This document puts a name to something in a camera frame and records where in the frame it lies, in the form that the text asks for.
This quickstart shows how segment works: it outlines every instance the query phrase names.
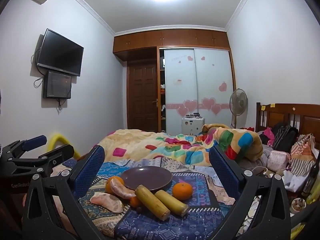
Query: round plate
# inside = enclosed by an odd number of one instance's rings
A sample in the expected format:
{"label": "round plate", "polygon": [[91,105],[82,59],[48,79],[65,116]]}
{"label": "round plate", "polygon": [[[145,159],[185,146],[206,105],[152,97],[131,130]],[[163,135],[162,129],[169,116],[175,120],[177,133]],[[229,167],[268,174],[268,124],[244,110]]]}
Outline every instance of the round plate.
{"label": "round plate", "polygon": [[171,182],[172,173],[157,166],[140,166],[122,172],[121,178],[129,189],[135,190],[142,184],[148,190],[156,190]]}

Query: wooden headboard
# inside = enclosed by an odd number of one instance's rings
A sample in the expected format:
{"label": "wooden headboard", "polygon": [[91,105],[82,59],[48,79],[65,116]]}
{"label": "wooden headboard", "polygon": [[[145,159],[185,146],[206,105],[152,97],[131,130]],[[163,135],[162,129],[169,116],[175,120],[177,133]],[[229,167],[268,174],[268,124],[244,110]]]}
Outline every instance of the wooden headboard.
{"label": "wooden headboard", "polygon": [[296,127],[299,134],[313,133],[316,137],[316,148],[320,147],[320,105],[310,104],[271,104],[257,103],[256,129],[263,131],[284,122]]}

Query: wine bottle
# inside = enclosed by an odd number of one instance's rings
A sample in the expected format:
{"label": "wine bottle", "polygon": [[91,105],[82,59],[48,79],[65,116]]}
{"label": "wine bottle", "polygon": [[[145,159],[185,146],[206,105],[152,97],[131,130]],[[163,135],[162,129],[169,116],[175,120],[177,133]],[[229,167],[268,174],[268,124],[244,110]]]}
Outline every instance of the wine bottle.
{"label": "wine bottle", "polygon": [[316,163],[312,166],[312,168],[310,170],[310,173],[309,173],[309,176],[307,179],[307,183],[305,184],[305,186],[301,192],[301,195],[303,197],[307,197],[310,194],[311,189],[312,189],[314,183],[316,182],[316,179],[317,179],[317,176],[319,173],[319,162],[320,162],[320,153],[318,154],[318,158],[316,160]]}

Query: tv screen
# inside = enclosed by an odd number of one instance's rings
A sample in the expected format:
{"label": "tv screen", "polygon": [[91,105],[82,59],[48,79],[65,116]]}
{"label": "tv screen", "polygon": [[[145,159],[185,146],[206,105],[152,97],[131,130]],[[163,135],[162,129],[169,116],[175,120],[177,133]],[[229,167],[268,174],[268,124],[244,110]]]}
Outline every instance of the tv screen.
{"label": "tv screen", "polygon": [[84,48],[47,29],[37,65],[74,76],[80,76]]}

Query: standing fan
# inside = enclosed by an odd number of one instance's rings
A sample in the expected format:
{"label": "standing fan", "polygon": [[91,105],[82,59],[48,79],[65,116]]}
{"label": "standing fan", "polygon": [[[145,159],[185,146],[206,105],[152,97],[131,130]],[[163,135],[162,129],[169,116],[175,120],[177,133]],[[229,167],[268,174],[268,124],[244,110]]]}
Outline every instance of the standing fan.
{"label": "standing fan", "polygon": [[233,118],[235,120],[234,128],[236,128],[237,116],[244,113],[245,109],[248,105],[248,98],[245,92],[242,89],[237,89],[234,91],[230,97],[230,111],[233,114]]}

